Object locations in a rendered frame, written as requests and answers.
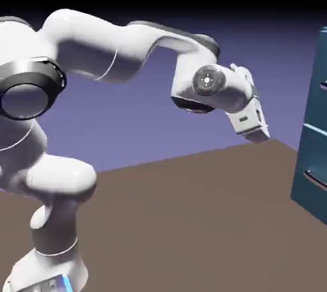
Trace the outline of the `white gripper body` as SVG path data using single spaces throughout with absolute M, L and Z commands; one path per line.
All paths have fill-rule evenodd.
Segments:
M 243 137 L 253 143 L 261 143 L 270 139 L 268 126 L 255 127 L 251 130 L 243 132 Z

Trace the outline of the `teal drawer front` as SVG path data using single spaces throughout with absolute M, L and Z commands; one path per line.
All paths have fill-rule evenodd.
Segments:
M 291 199 L 327 225 L 327 190 L 308 180 L 305 170 L 327 182 L 327 132 L 309 124 L 301 132 Z
M 322 81 L 327 81 L 327 27 L 319 32 L 304 119 L 327 132 L 327 89 L 320 87 Z

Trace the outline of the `teal painted cabinet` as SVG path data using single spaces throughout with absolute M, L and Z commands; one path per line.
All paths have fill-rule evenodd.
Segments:
M 291 199 L 327 225 L 327 27 L 317 41 Z

